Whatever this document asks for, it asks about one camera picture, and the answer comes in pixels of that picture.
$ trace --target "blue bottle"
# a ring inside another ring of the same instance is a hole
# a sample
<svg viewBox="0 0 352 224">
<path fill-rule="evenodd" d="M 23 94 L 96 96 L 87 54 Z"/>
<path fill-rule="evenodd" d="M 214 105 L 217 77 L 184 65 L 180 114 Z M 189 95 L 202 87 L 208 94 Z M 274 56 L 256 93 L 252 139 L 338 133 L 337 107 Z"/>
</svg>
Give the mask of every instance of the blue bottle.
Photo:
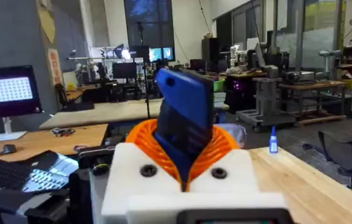
<svg viewBox="0 0 352 224">
<path fill-rule="evenodd" d="M 271 129 L 269 152 L 270 153 L 278 153 L 278 145 L 277 145 L 277 136 L 276 136 L 276 127 L 275 126 L 273 126 Z"/>
</svg>

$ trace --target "poster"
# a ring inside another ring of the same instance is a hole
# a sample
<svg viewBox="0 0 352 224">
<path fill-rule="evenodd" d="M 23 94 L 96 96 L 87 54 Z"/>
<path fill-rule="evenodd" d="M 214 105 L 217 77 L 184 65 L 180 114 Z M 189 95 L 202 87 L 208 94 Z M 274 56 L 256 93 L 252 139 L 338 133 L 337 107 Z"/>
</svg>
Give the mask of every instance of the poster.
<svg viewBox="0 0 352 224">
<path fill-rule="evenodd" d="M 58 59 L 58 52 L 56 49 L 47 49 L 47 55 L 49 57 L 50 70 L 53 77 L 53 85 L 62 84 L 62 70 L 60 68 L 60 61 Z"/>
<path fill-rule="evenodd" d="M 52 44 L 55 37 L 55 24 L 53 17 L 50 15 L 49 11 L 46 9 L 39 9 L 39 17 L 42 28 Z"/>
</svg>

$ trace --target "computer mouse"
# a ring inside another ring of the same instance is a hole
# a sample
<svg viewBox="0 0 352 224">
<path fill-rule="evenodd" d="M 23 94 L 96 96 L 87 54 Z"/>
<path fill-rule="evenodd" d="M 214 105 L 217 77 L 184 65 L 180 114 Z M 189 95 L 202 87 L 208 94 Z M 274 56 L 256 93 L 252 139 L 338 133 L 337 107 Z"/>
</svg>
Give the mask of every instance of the computer mouse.
<svg viewBox="0 0 352 224">
<path fill-rule="evenodd" d="M 16 146 L 13 144 L 5 144 L 3 146 L 3 150 L 1 152 L 1 155 L 6 155 L 6 154 L 10 154 L 13 152 L 17 152 Z"/>
</svg>

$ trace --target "black screw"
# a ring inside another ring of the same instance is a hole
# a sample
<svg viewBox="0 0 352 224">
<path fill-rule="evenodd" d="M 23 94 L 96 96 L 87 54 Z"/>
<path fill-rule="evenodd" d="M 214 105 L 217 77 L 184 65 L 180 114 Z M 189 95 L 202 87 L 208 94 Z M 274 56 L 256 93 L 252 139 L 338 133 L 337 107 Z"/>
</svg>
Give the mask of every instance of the black screw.
<svg viewBox="0 0 352 224">
<path fill-rule="evenodd" d="M 216 179 L 224 179 L 227 177 L 227 172 L 223 168 L 213 168 L 211 174 Z"/>
<path fill-rule="evenodd" d="M 156 175 L 157 173 L 157 168 L 154 165 L 144 165 L 141 169 L 140 169 L 140 173 L 141 175 L 143 175 L 143 177 L 152 177 L 153 175 Z"/>
<path fill-rule="evenodd" d="M 109 171 L 109 166 L 104 160 L 97 158 L 92 171 L 95 176 L 103 175 Z"/>
</svg>

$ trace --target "gray wall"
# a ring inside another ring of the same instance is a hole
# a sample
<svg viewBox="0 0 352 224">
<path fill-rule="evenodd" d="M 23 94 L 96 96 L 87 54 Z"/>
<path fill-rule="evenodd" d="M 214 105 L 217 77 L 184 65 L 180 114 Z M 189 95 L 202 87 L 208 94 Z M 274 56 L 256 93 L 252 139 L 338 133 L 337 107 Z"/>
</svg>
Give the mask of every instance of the gray wall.
<svg viewBox="0 0 352 224">
<path fill-rule="evenodd" d="M 52 9 L 60 65 L 63 71 L 69 72 L 75 69 L 75 62 L 67 60 L 72 50 L 76 50 L 76 57 L 89 56 L 80 2 L 77 0 L 52 0 Z"/>
<path fill-rule="evenodd" d="M 93 47 L 109 46 L 106 7 L 104 0 L 89 0 L 93 25 Z"/>
<path fill-rule="evenodd" d="M 38 84 L 43 114 L 12 118 L 13 130 L 36 130 L 57 111 L 46 57 L 48 44 L 40 26 L 34 0 L 0 0 L 0 67 L 32 65 Z"/>
</svg>

